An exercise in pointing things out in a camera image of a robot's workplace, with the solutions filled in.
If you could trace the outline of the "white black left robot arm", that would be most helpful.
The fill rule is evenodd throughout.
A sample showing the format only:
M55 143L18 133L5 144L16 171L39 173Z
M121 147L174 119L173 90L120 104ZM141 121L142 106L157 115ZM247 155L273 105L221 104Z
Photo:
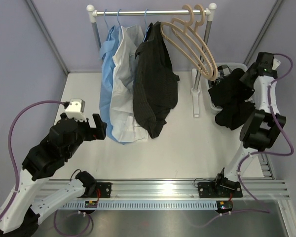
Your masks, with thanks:
M35 197L55 172L63 167L84 141L103 140L107 124L99 114L92 115L95 127L88 121L76 121L62 114L48 135L31 148L22 163L18 188L12 191L12 202L0 208L0 237L30 237L39 225L60 207L75 198L99 194L95 178L79 172L65 187L35 202Z

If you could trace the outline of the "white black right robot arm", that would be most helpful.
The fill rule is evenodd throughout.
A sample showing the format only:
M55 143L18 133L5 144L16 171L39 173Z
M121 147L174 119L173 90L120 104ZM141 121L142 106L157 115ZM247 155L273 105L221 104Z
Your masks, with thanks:
M242 176L251 162L271 148L283 132L286 117L276 105L277 71L273 68L274 54L260 52L255 62L239 79L239 92L246 102L250 97L251 113L240 131L240 147L232 161L217 175L212 190L220 197L242 197Z

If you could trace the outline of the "black white checkered shirt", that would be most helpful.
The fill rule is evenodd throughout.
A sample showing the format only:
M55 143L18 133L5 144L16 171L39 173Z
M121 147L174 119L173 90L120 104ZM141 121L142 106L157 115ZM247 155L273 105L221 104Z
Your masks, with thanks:
M226 65L226 64L218 66L217 70L218 70L217 80L222 80L225 77L228 77L232 72L232 69L230 69L230 67L228 65Z

